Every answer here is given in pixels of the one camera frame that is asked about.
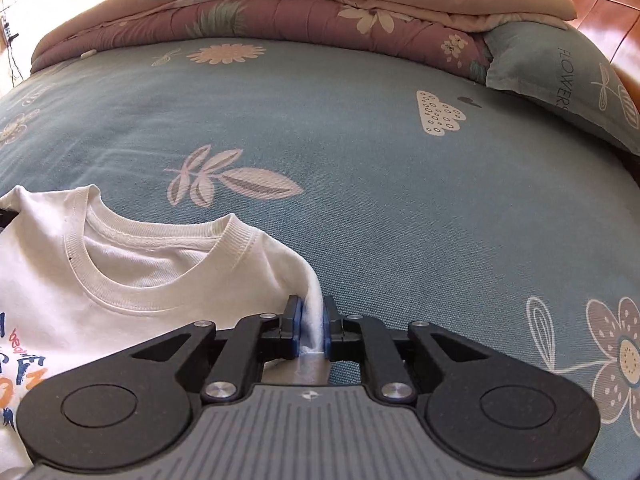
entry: bed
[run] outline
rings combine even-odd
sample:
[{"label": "bed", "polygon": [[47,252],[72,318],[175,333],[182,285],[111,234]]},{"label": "bed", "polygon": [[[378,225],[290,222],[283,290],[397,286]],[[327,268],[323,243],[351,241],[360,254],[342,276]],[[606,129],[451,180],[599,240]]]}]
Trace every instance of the bed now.
[{"label": "bed", "polygon": [[[430,320],[576,381],[602,414],[587,471],[635,479],[639,7],[617,1],[636,21],[607,50],[620,14],[589,25],[610,0],[573,1],[106,0],[0,101],[0,193],[96,184],[150,222],[235,212],[343,313]],[[570,56],[549,39],[568,34]]]}]

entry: triangular cutout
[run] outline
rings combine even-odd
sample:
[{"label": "triangular cutout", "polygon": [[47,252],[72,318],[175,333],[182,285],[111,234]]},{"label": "triangular cutout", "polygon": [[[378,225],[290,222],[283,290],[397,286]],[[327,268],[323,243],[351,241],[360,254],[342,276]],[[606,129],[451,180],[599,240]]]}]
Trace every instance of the triangular cutout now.
[{"label": "triangular cutout", "polygon": [[449,356],[452,361],[457,363],[465,363],[467,361],[479,361],[481,359],[487,359],[487,355],[482,354],[478,350],[469,348],[464,343],[450,338],[444,334],[431,334],[438,346],[442,348],[445,354]]},{"label": "triangular cutout", "polygon": [[171,357],[180,349],[182,345],[190,338],[190,334],[180,334],[162,341],[157,345],[145,348],[140,352],[136,352],[132,355],[134,359],[144,359],[147,361],[165,362],[171,359]]}]

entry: bedsheet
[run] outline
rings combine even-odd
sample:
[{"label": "bedsheet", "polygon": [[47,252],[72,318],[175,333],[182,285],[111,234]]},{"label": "bedsheet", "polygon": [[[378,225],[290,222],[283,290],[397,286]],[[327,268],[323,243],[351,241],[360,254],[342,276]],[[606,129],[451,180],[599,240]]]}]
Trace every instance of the bedsheet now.
[{"label": "bedsheet", "polygon": [[407,60],[246,38],[68,60],[0,118],[0,194],[97,184],[135,220],[235,212],[344,313],[431,320],[576,381],[602,412],[588,471],[640,474],[640,189],[595,137]]}]

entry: teal pillow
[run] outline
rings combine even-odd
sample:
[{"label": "teal pillow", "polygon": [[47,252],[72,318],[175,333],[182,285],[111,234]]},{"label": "teal pillow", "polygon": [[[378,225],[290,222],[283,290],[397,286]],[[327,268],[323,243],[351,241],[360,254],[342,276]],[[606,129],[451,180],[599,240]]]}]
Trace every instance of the teal pillow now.
[{"label": "teal pillow", "polygon": [[573,27],[512,22],[484,35],[486,85],[523,95],[618,148],[640,155],[640,118],[604,54]]}]

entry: gray ribbed panel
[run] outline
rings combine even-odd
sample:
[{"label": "gray ribbed panel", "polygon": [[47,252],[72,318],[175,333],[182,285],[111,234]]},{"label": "gray ribbed panel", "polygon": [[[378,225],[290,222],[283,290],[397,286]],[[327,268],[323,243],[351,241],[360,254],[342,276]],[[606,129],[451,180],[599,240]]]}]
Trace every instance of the gray ribbed panel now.
[{"label": "gray ribbed panel", "polygon": [[[23,480],[90,478],[35,467]],[[171,452],[104,480],[498,480],[456,462],[408,409],[373,402],[361,386],[256,386],[207,408]],[[588,480],[578,470],[546,480]]]}]

